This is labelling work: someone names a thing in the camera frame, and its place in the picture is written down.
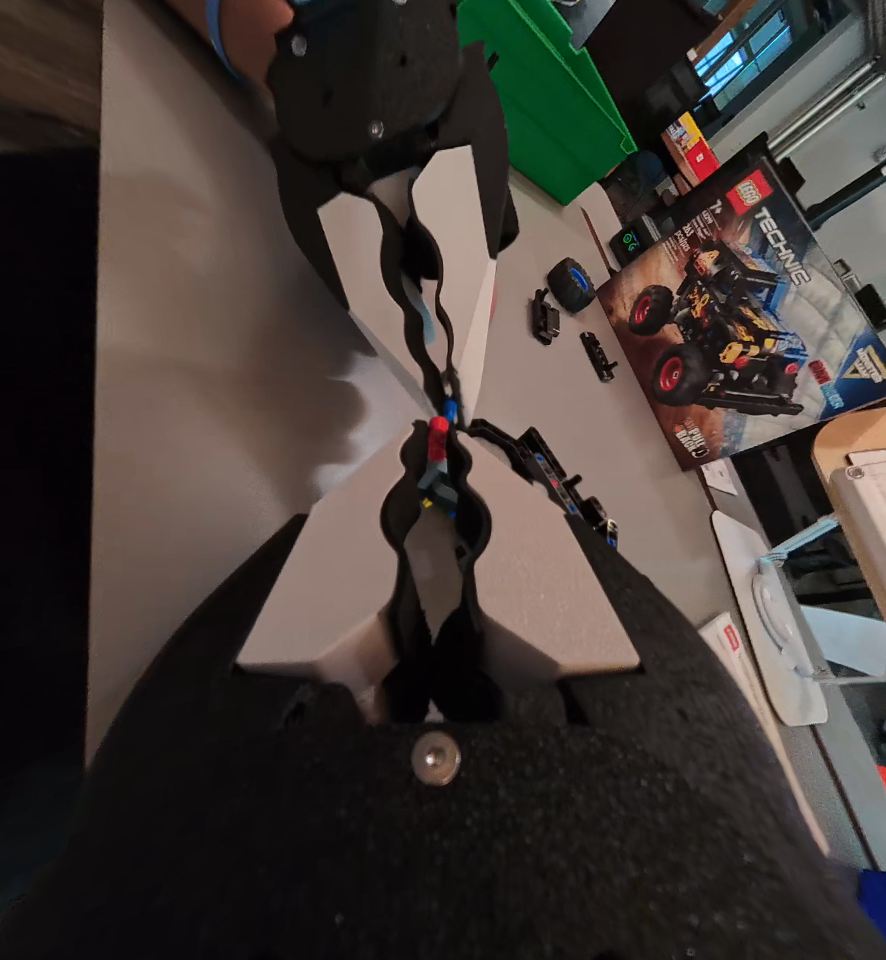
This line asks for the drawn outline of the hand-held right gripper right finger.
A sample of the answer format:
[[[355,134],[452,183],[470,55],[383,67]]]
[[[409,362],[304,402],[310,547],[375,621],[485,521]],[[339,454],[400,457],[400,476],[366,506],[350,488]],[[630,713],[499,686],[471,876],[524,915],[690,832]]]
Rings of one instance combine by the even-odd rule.
[[[450,438],[450,480],[462,549],[450,614],[453,714],[500,714],[510,691],[641,665],[575,516],[463,431]]]

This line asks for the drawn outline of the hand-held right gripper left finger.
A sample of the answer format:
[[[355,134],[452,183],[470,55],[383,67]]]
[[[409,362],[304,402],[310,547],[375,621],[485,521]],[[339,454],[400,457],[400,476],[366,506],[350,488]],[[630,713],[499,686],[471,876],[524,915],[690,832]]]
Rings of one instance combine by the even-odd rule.
[[[399,557],[381,525],[392,488],[407,476],[405,445],[391,438],[311,508],[235,663],[248,673],[335,683],[355,696],[395,665],[388,606]]]

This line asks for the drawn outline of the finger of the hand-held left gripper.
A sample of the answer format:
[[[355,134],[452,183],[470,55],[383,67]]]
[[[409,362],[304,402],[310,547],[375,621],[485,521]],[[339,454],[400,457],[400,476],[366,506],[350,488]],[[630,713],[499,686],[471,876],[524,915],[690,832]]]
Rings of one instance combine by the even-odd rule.
[[[433,323],[403,271],[400,223],[379,199],[349,193],[317,214],[354,322],[422,410],[436,412],[442,385],[429,356]]]
[[[413,210],[441,256],[437,298],[452,330],[452,365],[464,420],[480,396],[493,307],[497,261],[487,246],[485,221],[470,146],[439,150],[411,187]]]

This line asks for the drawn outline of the partly built lego truck model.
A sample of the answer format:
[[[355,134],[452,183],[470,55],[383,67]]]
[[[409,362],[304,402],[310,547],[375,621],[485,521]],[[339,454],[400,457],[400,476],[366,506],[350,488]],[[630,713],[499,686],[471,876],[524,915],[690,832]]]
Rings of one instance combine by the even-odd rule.
[[[485,442],[506,455],[512,471],[534,485],[541,486],[549,499],[565,514],[579,518],[605,543],[616,549],[619,528],[594,496],[584,497],[578,487],[580,474],[569,475],[542,435],[529,427],[519,437],[512,437],[484,418],[471,421],[469,436]]]

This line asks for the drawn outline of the small red grey lego assembly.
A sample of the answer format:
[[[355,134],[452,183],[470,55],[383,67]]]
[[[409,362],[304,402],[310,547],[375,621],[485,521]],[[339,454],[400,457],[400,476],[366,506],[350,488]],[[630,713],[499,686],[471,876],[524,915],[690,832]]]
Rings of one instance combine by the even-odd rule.
[[[457,516],[460,497],[450,476],[447,445],[458,413],[457,402],[448,397],[442,413],[428,421],[425,471],[417,484],[423,507],[435,509],[450,520]]]

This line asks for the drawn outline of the black lego wheel blue rim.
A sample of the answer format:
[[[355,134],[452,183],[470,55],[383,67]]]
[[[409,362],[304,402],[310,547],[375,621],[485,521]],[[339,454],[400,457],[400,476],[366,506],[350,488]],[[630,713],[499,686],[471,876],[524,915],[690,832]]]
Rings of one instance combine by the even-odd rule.
[[[597,297],[589,272],[572,257],[565,257],[548,271],[546,285],[558,305],[570,315],[581,313]]]

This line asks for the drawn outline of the black lego assembly grey ends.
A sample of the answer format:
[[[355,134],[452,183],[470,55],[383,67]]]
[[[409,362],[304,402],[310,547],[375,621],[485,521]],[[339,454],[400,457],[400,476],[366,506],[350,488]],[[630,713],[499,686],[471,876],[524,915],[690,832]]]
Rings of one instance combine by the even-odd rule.
[[[586,353],[597,379],[602,383],[612,382],[619,361],[612,361],[607,356],[603,344],[598,336],[589,330],[579,333],[579,340]]]

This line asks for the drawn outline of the person's left hand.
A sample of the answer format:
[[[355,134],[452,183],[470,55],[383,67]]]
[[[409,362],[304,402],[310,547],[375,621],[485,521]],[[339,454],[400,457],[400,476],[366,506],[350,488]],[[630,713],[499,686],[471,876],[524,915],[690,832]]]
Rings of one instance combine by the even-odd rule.
[[[249,53],[245,80],[254,86],[263,86],[276,55],[276,36],[291,26],[294,8],[286,1],[247,2]]]

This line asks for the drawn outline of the green plastic bin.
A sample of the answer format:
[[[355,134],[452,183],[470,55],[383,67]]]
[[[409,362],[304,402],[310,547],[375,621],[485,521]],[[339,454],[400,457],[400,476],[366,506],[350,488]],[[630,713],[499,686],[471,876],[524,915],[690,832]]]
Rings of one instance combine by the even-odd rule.
[[[550,1],[456,3],[461,44],[496,56],[490,76],[507,128],[511,166],[568,206],[636,152],[590,54]]]

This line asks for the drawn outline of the blue wristband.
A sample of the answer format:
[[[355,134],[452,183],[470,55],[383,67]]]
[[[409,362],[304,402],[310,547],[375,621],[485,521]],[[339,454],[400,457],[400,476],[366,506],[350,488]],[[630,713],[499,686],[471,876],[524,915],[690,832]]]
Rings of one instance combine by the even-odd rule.
[[[247,1],[204,1],[206,37],[221,64],[239,80],[246,79],[249,53]]]

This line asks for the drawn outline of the black device green display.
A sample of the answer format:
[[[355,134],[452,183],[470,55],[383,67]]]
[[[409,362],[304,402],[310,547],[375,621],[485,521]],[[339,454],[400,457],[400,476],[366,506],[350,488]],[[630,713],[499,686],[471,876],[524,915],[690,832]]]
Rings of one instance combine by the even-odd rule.
[[[645,252],[659,245],[662,239],[660,224],[644,213],[623,224],[607,242],[607,246],[618,269],[624,269]]]

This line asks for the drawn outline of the white instruction booklet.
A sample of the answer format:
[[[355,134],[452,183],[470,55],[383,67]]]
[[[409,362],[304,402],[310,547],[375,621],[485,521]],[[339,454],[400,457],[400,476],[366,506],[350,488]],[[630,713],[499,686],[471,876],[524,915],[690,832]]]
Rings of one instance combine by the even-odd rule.
[[[750,710],[768,740],[779,762],[789,788],[809,832],[825,857],[831,848],[809,801],[804,795],[790,755],[783,743],[779,726],[763,689],[756,668],[730,613],[723,613],[698,630],[703,641],[716,654],[749,704]]]

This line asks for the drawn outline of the white document stand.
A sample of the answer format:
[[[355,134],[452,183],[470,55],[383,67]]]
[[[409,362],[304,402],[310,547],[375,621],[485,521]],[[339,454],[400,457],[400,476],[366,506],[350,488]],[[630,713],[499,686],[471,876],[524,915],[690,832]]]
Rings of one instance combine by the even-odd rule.
[[[823,725],[831,690],[886,687],[886,622],[802,459],[781,443],[736,472],[761,530],[716,511],[713,533],[765,696],[785,726]]]

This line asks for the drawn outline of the small red yellow box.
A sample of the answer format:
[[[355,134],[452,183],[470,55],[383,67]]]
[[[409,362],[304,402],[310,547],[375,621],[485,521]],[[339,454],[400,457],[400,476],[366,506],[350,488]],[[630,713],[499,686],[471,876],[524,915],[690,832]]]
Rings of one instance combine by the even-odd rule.
[[[689,111],[672,120],[661,133],[661,139],[680,176],[689,187],[700,186],[722,167]]]

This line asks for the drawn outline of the monster truck toy box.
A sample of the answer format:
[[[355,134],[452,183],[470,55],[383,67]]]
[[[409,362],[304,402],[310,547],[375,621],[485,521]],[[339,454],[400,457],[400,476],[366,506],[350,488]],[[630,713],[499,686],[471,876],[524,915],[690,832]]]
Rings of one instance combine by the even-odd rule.
[[[597,296],[683,472],[886,401],[886,346],[765,152],[669,212]]]

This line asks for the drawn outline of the instruction sheet on stand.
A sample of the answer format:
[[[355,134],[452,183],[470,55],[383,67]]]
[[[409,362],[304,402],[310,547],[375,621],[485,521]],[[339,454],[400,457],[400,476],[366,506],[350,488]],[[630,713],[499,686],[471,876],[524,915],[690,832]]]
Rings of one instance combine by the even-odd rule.
[[[850,509],[851,497],[845,491],[848,455],[879,449],[886,449],[886,407],[847,413],[829,421],[816,435],[811,458],[834,517],[886,624],[886,559],[865,543]]]

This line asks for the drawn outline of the black lego bracket assembly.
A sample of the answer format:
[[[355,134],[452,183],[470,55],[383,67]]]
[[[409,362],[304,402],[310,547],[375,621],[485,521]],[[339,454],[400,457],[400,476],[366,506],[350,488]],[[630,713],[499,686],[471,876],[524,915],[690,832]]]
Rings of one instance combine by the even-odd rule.
[[[560,332],[560,314],[549,302],[550,289],[545,287],[533,294],[529,306],[529,326],[532,337],[542,346],[549,347]]]

